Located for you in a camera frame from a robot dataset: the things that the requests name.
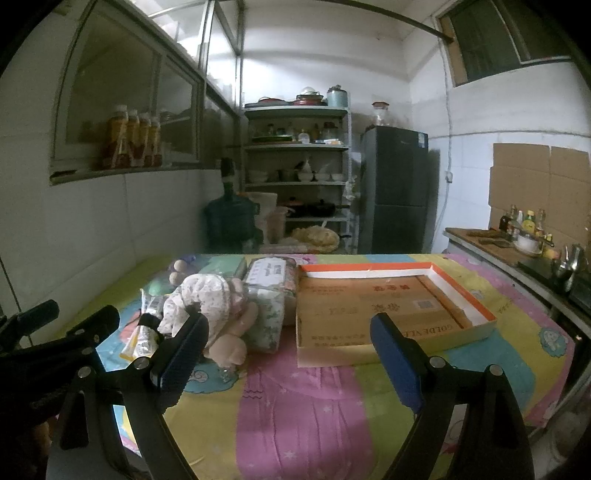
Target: condiment bottle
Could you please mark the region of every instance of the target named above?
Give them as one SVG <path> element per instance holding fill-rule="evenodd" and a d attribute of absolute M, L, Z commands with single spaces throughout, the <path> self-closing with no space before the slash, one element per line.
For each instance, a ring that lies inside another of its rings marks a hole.
<path fill-rule="evenodd" d="M 513 222 L 517 220 L 517 205 L 511 205 L 511 211 L 509 212 L 509 223 L 507 224 L 507 233 L 513 236 Z"/>
<path fill-rule="evenodd" d="M 150 144 L 148 143 L 151 124 L 150 115 L 147 112 L 139 115 L 139 143 L 138 148 L 134 152 L 136 167 L 152 166 L 152 154 L 150 152 Z"/>
<path fill-rule="evenodd" d="M 160 139 L 160 120 L 157 116 L 152 117 L 152 125 L 150 126 L 150 135 L 148 139 L 150 151 L 152 154 L 152 166 L 162 166 L 162 145 Z"/>
<path fill-rule="evenodd" d="M 139 117 L 137 110 L 129 111 L 127 122 L 127 148 L 129 151 L 129 166 L 135 167 L 135 151 L 139 144 Z"/>
<path fill-rule="evenodd" d="M 528 233 L 535 232 L 535 213 L 533 210 L 527 211 L 527 215 L 521 223 L 521 226 L 523 227 L 523 230 L 525 230 Z"/>
<path fill-rule="evenodd" d="M 106 151 L 103 168 L 125 168 L 129 166 L 127 148 L 127 105 L 115 105 L 111 118 L 107 121 Z"/>
<path fill-rule="evenodd" d="M 501 230 L 502 232 L 506 232 L 510 220 L 511 218 L 509 217 L 509 213 L 505 212 L 501 217 L 501 220 L 499 221 L 499 230 Z"/>
<path fill-rule="evenodd" d="M 545 231 L 545 220 L 546 220 L 546 211 L 541 208 L 538 210 L 538 217 L 537 217 L 537 222 L 535 223 L 535 230 L 534 230 L 534 235 L 535 236 L 544 236 L 544 231 Z"/>

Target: plastic container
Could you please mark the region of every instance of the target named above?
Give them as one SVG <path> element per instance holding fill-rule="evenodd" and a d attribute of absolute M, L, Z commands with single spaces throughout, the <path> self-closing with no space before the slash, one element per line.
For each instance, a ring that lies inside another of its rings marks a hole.
<path fill-rule="evenodd" d="M 127 148 L 129 150 L 129 166 L 135 167 L 135 150 L 139 144 L 139 117 L 137 110 L 129 111 L 127 121 Z"/>
<path fill-rule="evenodd" d="M 148 148 L 148 137 L 150 136 L 150 115 L 148 112 L 139 115 L 139 142 L 134 149 L 134 167 L 149 167 L 152 164 L 152 156 Z"/>
<path fill-rule="evenodd" d="M 268 192 L 247 192 L 246 196 L 249 200 L 259 204 L 259 212 L 255 215 L 255 226 L 262 231 L 262 242 L 268 244 L 267 217 L 277 207 L 277 194 Z"/>
<path fill-rule="evenodd" d="M 107 121 L 107 139 L 103 168 L 129 168 L 129 149 L 127 146 L 127 105 L 115 105 L 113 114 Z"/>
<path fill-rule="evenodd" d="M 160 120 L 157 116 L 152 117 L 152 125 L 150 126 L 150 134 L 148 138 L 148 144 L 152 154 L 151 167 L 162 166 L 162 145 L 160 137 Z"/>
<path fill-rule="evenodd" d="M 267 215 L 267 239 L 269 243 L 279 243 L 285 237 L 285 217 L 289 209 L 277 207 Z"/>

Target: stuffed animal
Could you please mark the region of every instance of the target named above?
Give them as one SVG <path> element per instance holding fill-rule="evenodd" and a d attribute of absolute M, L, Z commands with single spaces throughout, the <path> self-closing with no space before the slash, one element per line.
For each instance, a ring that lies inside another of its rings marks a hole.
<path fill-rule="evenodd" d="M 207 317 L 209 338 L 204 356 L 222 369 L 233 369 L 246 360 L 246 344 L 240 338 L 256 321 L 258 306 L 246 302 L 242 281 L 221 275 L 194 274 L 186 277 L 164 302 L 158 327 L 163 335 L 176 335 L 189 317 L 186 307 L 199 304 Z"/>

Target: glass jar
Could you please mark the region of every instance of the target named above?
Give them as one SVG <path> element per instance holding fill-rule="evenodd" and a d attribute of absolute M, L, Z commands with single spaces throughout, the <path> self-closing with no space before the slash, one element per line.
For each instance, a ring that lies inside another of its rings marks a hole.
<path fill-rule="evenodd" d="M 338 140 L 339 129 L 333 122 L 324 122 L 322 129 L 322 140 Z"/>
<path fill-rule="evenodd" d="M 385 127 L 394 127 L 394 119 L 392 114 L 388 111 L 389 103 L 374 102 L 374 125 L 381 125 Z"/>

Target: bottle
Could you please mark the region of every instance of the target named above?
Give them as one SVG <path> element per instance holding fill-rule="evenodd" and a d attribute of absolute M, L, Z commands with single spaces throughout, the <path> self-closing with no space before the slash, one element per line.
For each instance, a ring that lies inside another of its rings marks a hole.
<path fill-rule="evenodd" d="M 306 133 L 306 131 L 302 128 L 301 133 L 297 136 L 297 139 L 304 144 L 310 143 L 310 136 Z"/>
<path fill-rule="evenodd" d="M 287 124 L 287 128 L 285 129 L 285 134 L 286 135 L 291 135 L 291 141 L 295 142 L 297 141 L 297 137 L 296 137 L 296 131 L 294 130 L 294 126 L 291 124 L 291 122 L 289 122 Z"/>
<path fill-rule="evenodd" d="M 523 230 L 525 230 L 528 233 L 535 232 L 535 213 L 533 210 L 527 211 L 527 215 L 521 223 L 521 226 L 523 227 Z"/>
<path fill-rule="evenodd" d="M 507 233 L 513 236 L 513 230 L 515 229 L 513 226 L 513 222 L 517 220 L 517 205 L 511 205 L 511 210 L 509 211 L 509 223 L 507 223 Z"/>
<path fill-rule="evenodd" d="M 519 210 L 517 212 L 517 218 L 515 219 L 515 223 L 519 225 L 519 227 L 515 227 L 513 229 L 513 240 L 517 240 L 517 237 L 519 236 L 519 231 L 522 227 L 521 224 L 523 223 L 523 210 Z"/>
<path fill-rule="evenodd" d="M 148 143 L 150 137 L 150 115 L 148 112 L 139 115 L 139 142 L 138 148 L 134 152 L 136 167 L 151 167 L 152 154 L 150 152 L 150 144 Z"/>
<path fill-rule="evenodd" d="M 320 140 L 320 128 L 318 128 L 318 124 L 314 124 L 312 130 L 310 130 L 310 141 L 316 143 L 318 140 Z"/>
<path fill-rule="evenodd" d="M 152 117 L 150 133 L 148 135 L 148 145 L 152 154 L 152 166 L 162 166 L 162 149 L 160 143 L 160 120 L 157 116 Z"/>
<path fill-rule="evenodd" d="M 129 150 L 129 166 L 135 167 L 135 151 L 139 144 L 139 117 L 137 110 L 129 111 L 127 122 L 127 148 Z"/>
<path fill-rule="evenodd" d="M 506 232 L 510 220 L 511 218 L 509 217 L 509 213 L 505 212 L 501 217 L 501 220 L 499 221 L 499 230 L 501 230 L 502 232 Z"/>
<path fill-rule="evenodd" d="M 534 235 L 535 236 L 544 236 L 546 211 L 543 208 L 538 210 L 537 220 L 538 221 L 535 223 Z"/>
<path fill-rule="evenodd" d="M 107 121 L 106 151 L 103 168 L 125 168 L 129 165 L 127 148 L 127 105 L 115 105 L 113 114 Z"/>

